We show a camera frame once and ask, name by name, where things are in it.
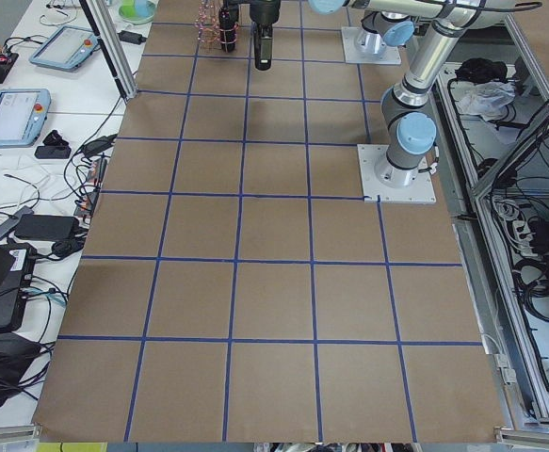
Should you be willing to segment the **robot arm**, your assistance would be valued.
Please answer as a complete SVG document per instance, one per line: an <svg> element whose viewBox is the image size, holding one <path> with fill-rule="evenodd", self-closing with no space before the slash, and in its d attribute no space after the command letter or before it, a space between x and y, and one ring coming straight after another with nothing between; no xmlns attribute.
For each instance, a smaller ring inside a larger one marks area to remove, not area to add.
<svg viewBox="0 0 549 452"><path fill-rule="evenodd" d="M412 18L386 11L367 11L355 47L363 55L379 57L389 48L403 46L414 33Z"/></svg>
<svg viewBox="0 0 549 452"><path fill-rule="evenodd" d="M378 180L392 188L410 186L418 167L437 136L436 124L423 108L431 87L447 57L468 29L497 24L517 9L514 1L311 1L319 14L332 14L340 8L372 12L374 30L385 41L399 37L398 28L410 25L412 16L431 20L428 31L412 57L401 81L383 96L381 111L390 133L386 154L374 165Z"/></svg>

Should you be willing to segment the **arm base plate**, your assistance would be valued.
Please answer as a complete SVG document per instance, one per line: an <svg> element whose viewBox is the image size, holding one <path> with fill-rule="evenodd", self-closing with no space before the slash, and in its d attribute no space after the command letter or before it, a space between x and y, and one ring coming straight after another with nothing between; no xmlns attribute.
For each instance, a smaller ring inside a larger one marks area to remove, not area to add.
<svg viewBox="0 0 549 452"><path fill-rule="evenodd" d="M342 27L341 33L346 63L388 66L401 64L398 48L388 46L381 35L350 26Z"/></svg>
<svg viewBox="0 0 549 452"><path fill-rule="evenodd" d="M387 159L387 145L359 144L358 161L365 202L434 204L432 176L423 156L416 169L397 169Z"/></svg>

